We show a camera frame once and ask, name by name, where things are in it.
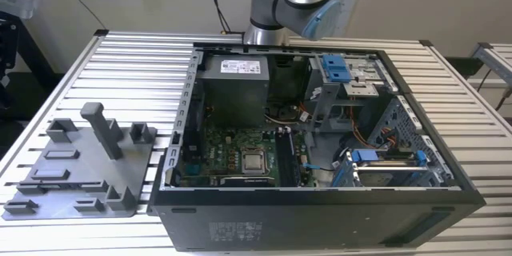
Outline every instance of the power supply label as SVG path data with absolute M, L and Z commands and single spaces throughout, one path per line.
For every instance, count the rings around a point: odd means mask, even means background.
M 260 241 L 263 222 L 209 222 L 212 241 Z
M 260 74 L 259 61 L 223 60 L 221 73 Z

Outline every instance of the gray post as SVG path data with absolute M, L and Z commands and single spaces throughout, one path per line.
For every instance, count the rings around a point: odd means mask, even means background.
M 117 145 L 117 137 L 111 132 L 109 124 L 103 117 L 103 104 L 88 102 L 80 110 L 81 118 L 89 121 L 95 131 L 97 140 L 111 159 L 117 159 L 123 156 L 121 148 Z

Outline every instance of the green circuit board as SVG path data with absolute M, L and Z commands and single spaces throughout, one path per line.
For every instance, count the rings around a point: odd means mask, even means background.
M 304 136 L 301 132 L 293 133 L 293 146 L 297 161 L 308 159 Z M 243 171 L 244 153 L 261 153 L 264 155 L 265 169 L 261 174 L 245 174 Z M 269 177 L 279 186 L 279 165 L 275 147 L 275 132 L 255 129 L 216 129 L 207 128 L 205 143 L 203 147 L 204 161 L 200 169 L 185 167 L 181 171 L 183 186 L 211 186 L 212 178 L 223 177 Z M 301 186 L 313 186 L 313 177 L 309 171 L 301 167 Z

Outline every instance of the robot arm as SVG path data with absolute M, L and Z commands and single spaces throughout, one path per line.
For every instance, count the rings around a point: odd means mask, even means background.
M 339 0 L 251 0 L 244 43 L 287 45 L 287 29 L 308 40 L 329 36 L 341 12 Z

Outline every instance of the aluminum extrusion table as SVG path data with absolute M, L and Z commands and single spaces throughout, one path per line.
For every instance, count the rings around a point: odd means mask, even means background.
M 479 43 L 473 57 L 489 66 L 507 85 L 512 87 L 512 44 Z
M 73 255 L 181 255 L 173 249 L 159 218 L 145 215 L 156 165 L 173 130 L 193 42 L 240 41 L 237 35 L 132 32 L 109 32 L 93 37 L 0 161 L 0 213 L 1 204 L 15 194 L 15 184 L 25 178 L 48 142 L 49 120 L 72 118 L 77 126 L 85 127 L 79 111 L 88 101 L 103 103 L 105 117 L 116 118 L 121 127 L 133 121 L 144 121 L 159 129 L 139 212 L 131 218 L 0 219 L 0 252 L 32 254 L 36 251 L 37 255 L 52 256 L 69 256 L 71 252 Z M 291 39 L 293 46 L 385 50 L 487 201 L 485 207 L 417 249 L 344 252 L 349 255 L 512 255 L 512 128 L 436 49 L 421 43 L 344 38 L 317 42 Z M 280 251 L 273 255 L 339 255 L 340 252 Z

